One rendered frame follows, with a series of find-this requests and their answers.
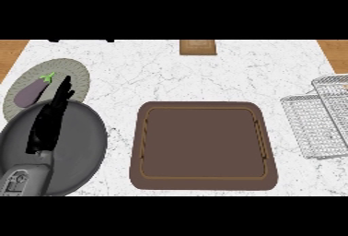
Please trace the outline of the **dark grey round pan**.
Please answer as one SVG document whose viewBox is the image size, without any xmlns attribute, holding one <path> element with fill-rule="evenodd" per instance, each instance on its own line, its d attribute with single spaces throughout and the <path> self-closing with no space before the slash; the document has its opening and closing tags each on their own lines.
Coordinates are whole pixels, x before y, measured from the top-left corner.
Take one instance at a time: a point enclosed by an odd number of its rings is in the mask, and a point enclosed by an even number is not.
<svg viewBox="0 0 348 236">
<path fill-rule="evenodd" d="M 45 101 L 23 109 L 8 120 L 0 134 L 0 178 L 16 164 L 35 163 L 26 154 L 29 129 Z M 67 195 L 92 177 L 107 147 L 104 124 L 95 111 L 69 100 L 60 122 L 60 137 L 53 150 L 53 176 L 47 195 Z"/>
</svg>

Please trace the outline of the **brown rectangular tray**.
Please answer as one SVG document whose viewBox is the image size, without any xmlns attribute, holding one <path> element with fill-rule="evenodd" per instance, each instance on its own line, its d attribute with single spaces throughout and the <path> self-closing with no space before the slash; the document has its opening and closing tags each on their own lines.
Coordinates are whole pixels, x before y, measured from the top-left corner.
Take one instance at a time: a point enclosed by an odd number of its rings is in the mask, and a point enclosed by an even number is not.
<svg viewBox="0 0 348 236">
<path fill-rule="evenodd" d="M 137 113 L 129 182 L 146 190 L 268 190 L 277 170 L 259 108 L 151 101 Z"/>
</svg>

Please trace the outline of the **purple eggplant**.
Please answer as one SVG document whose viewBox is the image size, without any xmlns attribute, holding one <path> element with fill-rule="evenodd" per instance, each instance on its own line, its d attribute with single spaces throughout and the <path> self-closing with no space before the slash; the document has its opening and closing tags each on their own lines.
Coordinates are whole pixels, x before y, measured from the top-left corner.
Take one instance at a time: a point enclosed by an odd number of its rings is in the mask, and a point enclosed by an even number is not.
<svg viewBox="0 0 348 236">
<path fill-rule="evenodd" d="M 17 107 L 26 108 L 38 101 L 45 88 L 51 83 L 53 76 L 54 72 L 39 76 L 16 93 L 13 103 Z"/>
</svg>

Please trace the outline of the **grey-green oval placemat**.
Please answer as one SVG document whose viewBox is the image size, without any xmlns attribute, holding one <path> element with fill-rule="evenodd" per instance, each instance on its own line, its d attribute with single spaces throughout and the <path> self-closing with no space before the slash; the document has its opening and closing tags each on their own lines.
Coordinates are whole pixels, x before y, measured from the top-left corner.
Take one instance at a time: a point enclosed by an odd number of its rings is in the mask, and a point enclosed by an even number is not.
<svg viewBox="0 0 348 236">
<path fill-rule="evenodd" d="M 51 83 L 47 86 L 38 101 L 51 100 L 56 89 L 66 76 L 70 77 L 72 90 L 75 91 L 70 99 L 84 101 L 89 89 L 89 73 L 84 64 L 69 58 L 51 59 L 32 66 L 10 84 L 2 102 L 2 114 L 7 121 L 22 110 L 22 108 L 17 107 L 13 102 L 17 92 L 36 79 L 44 80 L 45 77 L 51 77 Z"/>
</svg>

